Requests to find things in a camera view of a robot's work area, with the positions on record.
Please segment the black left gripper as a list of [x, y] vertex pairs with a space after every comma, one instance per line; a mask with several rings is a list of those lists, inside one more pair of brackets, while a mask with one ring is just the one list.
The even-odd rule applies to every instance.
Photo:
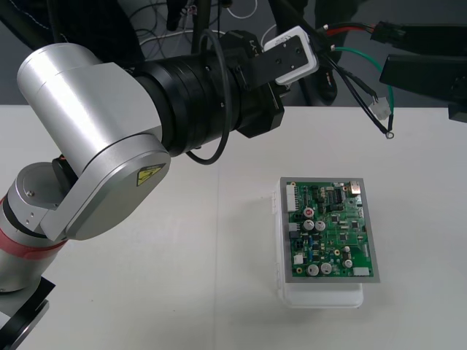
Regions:
[[233, 100], [233, 129], [251, 139], [278, 128], [284, 106], [274, 83], [273, 63], [254, 34], [224, 34], [224, 55]]

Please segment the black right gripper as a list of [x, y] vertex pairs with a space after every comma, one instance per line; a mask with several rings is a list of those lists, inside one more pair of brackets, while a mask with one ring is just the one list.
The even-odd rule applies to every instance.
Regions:
[[[466, 25], [402, 25], [398, 34], [394, 47], [466, 46]], [[465, 57], [389, 55], [379, 81], [451, 103], [448, 118], [467, 123]]]

